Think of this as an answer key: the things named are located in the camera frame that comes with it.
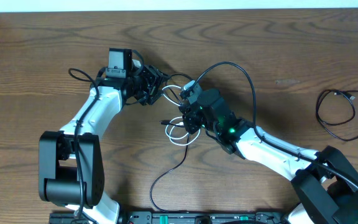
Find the table surface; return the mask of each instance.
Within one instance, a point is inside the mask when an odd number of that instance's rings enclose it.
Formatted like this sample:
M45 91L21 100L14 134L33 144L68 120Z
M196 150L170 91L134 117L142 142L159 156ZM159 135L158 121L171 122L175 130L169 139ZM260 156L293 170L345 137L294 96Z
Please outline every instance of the table surface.
M259 126L302 147L334 146L358 170L358 140L334 139L314 115L320 91L358 90L358 9L2 13L0 223L47 223L50 212L64 210L39 198L39 137L69 122L88 96L89 85L67 70L96 75L109 47L136 49L146 64L193 78L214 63L236 62L254 82ZM235 68L213 70L201 86L220 89L237 116L251 118L249 84ZM358 95L354 103L355 120L334 129L341 136L358 133ZM335 96L321 109L330 121L351 115ZM104 189L124 207L151 209L152 182L181 161L184 147L171 144L159 123L176 116L162 98L125 106L111 121L101 141ZM154 197L162 208L204 212L288 211L298 203L289 181L226 154L204 134Z

